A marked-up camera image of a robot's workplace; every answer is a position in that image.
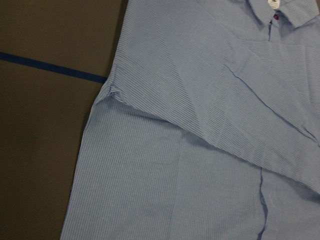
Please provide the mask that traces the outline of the light blue striped shirt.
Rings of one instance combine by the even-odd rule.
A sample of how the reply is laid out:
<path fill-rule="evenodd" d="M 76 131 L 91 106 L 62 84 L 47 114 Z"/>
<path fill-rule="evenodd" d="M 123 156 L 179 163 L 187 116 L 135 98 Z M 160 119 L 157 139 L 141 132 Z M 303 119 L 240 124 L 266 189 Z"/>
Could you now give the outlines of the light blue striped shirt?
<path fill-rule="evenodd" d="M 317 240 L 314 0 L 130 0 L 63 240 Z"/>

